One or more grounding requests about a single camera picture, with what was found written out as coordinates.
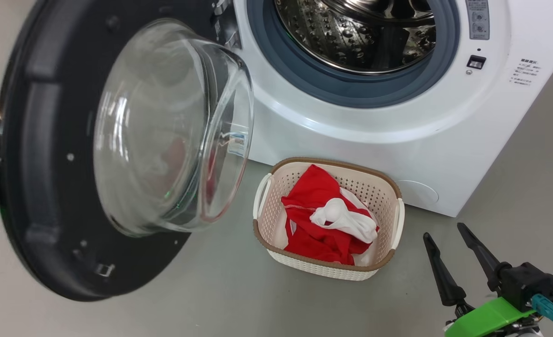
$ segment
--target floor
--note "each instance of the floor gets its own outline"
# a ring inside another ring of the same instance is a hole
[[[28,6],[16,8],[21,17]],[[20,20],[7,34],[12,41]],[[0,46],[5,53],[9,46]],[[0,61],[0,73],[4,62]],[[24,270],[0,223],[0,337],[437,337],[441,305],[422,234],[429,232],[467,301],[493,298],[455,223],[500,260],[553,273],[553,78],[457,219],[409,207],[392,262],[368,281],[317,277],[278,264],[251,228],[253,192],[269,167],[249,163],[214,230],[195,234],[173,263],[136,292],[97,303],[52,294]],[[553,324],[542,331],[553,337]]]

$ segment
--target stainless steel drum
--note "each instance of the stainless steel drum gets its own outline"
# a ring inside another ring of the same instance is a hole
[[[275,0],[289,36],[323,64],[380,75],[420,62],[434,49],[426,0]]]

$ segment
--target plastic basket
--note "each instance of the plastic basket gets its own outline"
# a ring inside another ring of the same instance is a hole
[[[380,226],[374,263],[348,266],[324,262],[275,247],[276,231],[286,220],[281,197],[287,196],[311,164],[326,170],[339,185],[353,192],[374,213]],[[260,182],[255,194],[254,231],[260,243],[278,262],[324,277],[362,281],[387,264],[399,245],[403,232],[405,205],[392,179],[370,168],[312,158],[290,158],[279,162]]]

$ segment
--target gray rubber seal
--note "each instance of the gray rubber seal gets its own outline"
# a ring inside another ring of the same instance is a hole
[[[429,0],[437,24],[437,46],[432,55],[394,74],[345,73],[320,63],[298,47],[279,21],[273,1],[247,1],[256,43],[289,83],[328,103],[369,109],[411,100],[443,77],[458,49],[460,20],[455,0]]]

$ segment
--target brown basket rim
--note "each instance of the brown basket rim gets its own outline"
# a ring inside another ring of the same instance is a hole
[[[355,164],[349,164],[347,162],[342,162],[342,161],[326,160],[326,159],[318,159],[318,158],[308,158],[308,157],[287,158],[285,160],[282,160],[282,161],[278,162],[276,165],[274,165],[272,167],[272,170],[270,171],[270,174],[274,175],[274,173],[279,168],[281,168],[282,166],[285,166],[286,164],[290,164],[290,163],[293,163],[293,162],[308,162],[310,164],[325,164],[325,165],[343,167],[344,169],[350,169],[350,170],[354,170],[354,171],[360,171],[360,172],[368,173],[369,175],[377,176],[377,177],[383,179],[384,181],[386,181],[387,183],[389,183],[389,185],[395,191],[396,197],[401,198],[401,190],[399,190],[399,187],[397,186],[395,181],[393,181],[390,177],[388,177],[388,175],[385,175],[381,171],[372,170],[371,168],[368,168],[368,167],[359,166],[359,165],[355,165]],[[346,271],[376,271],[378,269],[381,269],[383,266],[385,266],[392,259],[393,255],[395,254],[395,250],[390,249],[389,253],[383,258],[383,260],[377,262],[376,264],[373,264],[371,266],[366,266],[366,267],[350,266],[350,265],[347,265],[347,264],[339,264],[339,263],[334,263],[334,262],[324,262],[324,261],[321,261],[321,260],[316,260],[315,258],[308,258],[308,257],[305,257],[305,256],[294,254],[292,252],[288,252],[288,251],[285,251],[283,249],[274,247],[273,245],[268,243],[262,237],[262,235],[260,235],[260,229],[258,227],[258,220],[256,220],[256,219],[254,219],[254,235],[255,235],[255,238],[258,239],[258,241],[264,246],[264,248],[266,248],[270,251],[273,251],[273,252],[276,252],[278,254],[288,256],[290,258],[294,258],[296,260],[300,260],[300,261],[303,261],[303,262],[317,264],[319,266],[330,267],[330,268],[335,268],[335,269],[343,269],[343,270],[346,270]]]

